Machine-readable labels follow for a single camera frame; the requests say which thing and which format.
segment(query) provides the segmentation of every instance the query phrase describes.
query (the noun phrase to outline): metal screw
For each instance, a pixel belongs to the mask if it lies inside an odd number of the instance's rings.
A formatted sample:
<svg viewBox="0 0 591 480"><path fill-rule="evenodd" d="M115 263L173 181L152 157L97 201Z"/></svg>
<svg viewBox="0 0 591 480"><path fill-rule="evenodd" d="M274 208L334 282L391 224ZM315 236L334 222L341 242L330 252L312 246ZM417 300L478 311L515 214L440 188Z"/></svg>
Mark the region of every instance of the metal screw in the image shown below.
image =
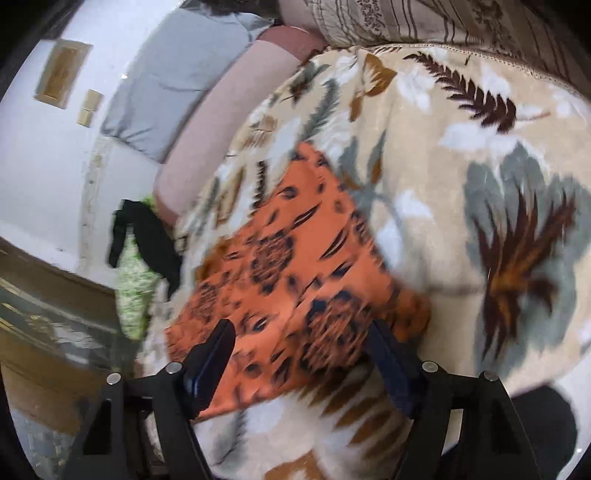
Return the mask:
<svg viewBox="0 0 591 480"><path fill-rule="evenodd" d="M425 372L427 372L428 374L433 374L435 373L437 370L439 370L439 365L437 365L435 362L423 362L423 370L425 370Z"/></svg>
<svg viewBox="0 0 591 480"><path fill-rule="evenodd" d="M166 371L169 374L175 374L176 372L180 372L181 369L183 367L183 364L179 363L179 362L170 362L167 366L166 366Z"/></svg>
<svg viewBox="0 0 591 480"><path fill-rule="evenodd" d="M496 382L499 380L499 375L489 370L484 370L484 378L486 378L489 382Z"/></svg>
<svg viewBox="0 0 591 480"><path fill-rule="evenodd" d="M107 377L107 383L109 385L115 385L116 383L119 383L120 380L121 380L121 374L119 374L117 372L113 372L113 373L109 374L109 376Z"/></svg>

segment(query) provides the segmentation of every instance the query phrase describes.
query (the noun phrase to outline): orange floral cloth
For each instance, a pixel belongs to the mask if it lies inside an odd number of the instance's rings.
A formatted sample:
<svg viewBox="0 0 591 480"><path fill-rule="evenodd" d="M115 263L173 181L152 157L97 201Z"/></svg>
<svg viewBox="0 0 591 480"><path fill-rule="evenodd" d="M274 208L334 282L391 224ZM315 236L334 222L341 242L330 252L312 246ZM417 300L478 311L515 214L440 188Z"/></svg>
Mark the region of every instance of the orange floral cloth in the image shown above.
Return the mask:
<svg viewBox="0 0 591 480"><path fill-rule="evenodd" d="M200 418L353 365L374 317L403 342L430 318L428 300L388 274L365 218L308 143L252 219L214 252L217 264L165 331L171 359L182 361L220 318L236 328L233 355Z"/></svg>

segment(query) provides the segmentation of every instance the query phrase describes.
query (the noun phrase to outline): beige blanket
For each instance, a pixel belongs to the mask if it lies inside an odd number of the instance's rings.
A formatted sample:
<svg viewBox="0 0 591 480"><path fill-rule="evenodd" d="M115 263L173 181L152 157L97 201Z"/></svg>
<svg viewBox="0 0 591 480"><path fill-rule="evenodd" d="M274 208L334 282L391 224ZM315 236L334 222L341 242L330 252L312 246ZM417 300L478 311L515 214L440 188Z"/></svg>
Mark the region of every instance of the beige blanket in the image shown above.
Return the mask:
<svg viewBox="0 0 591 480"><path fill-rule="evenodd" d="M257 179L269 192L308 139L367 214L388 268L430 295L421 358L455 374L492 369L512 395L552 380L587 347L590 121L566 85L474 51L391 45L315 57L253 111L177 224L183 286L156 305L145 372L168 361L162 330L208 249L248 221ZM214 473L387 476L408 423L364 368L198 424ZM449 443L458 428L454 419Z"/></svg>

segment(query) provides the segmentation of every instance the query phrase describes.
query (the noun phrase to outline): pink cushion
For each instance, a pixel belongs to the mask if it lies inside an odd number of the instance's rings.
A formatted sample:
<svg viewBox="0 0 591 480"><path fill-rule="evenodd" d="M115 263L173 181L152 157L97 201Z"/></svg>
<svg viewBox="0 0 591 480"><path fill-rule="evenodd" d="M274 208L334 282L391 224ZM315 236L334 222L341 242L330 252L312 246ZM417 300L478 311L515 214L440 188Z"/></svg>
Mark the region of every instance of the pink cushion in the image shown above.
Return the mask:
<svg viewBox="0 0 591 480"><path fill-rule="evenodd" d="M285 25L299 27L322 37L306 0L279 0L281 18Z"/></svg>
<svg viewBox="0 0 591 480"><path fill-rule="evenodd" d="M164 222L174 225L189 208L249 113L324 45L297 28L273 27L224 74L185 125L156 179L154 198Z"/></svg>

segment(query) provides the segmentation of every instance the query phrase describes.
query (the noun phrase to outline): light switch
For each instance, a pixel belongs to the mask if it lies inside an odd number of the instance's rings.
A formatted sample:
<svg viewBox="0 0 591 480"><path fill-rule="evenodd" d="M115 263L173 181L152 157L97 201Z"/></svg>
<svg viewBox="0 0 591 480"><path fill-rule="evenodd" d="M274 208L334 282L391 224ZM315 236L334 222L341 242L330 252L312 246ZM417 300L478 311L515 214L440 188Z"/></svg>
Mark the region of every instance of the light switch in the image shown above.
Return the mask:
<svg viewBox="0 0 591 480"><path fill-rule="evenodd" d="M92 122L92 116L99 109L102 99L103 94L97 92L96 90L88 90L88 92L86 92L82 109L78 114L77 122L79 125L83 125L84 127L90 126L90 123Z"/></svg>

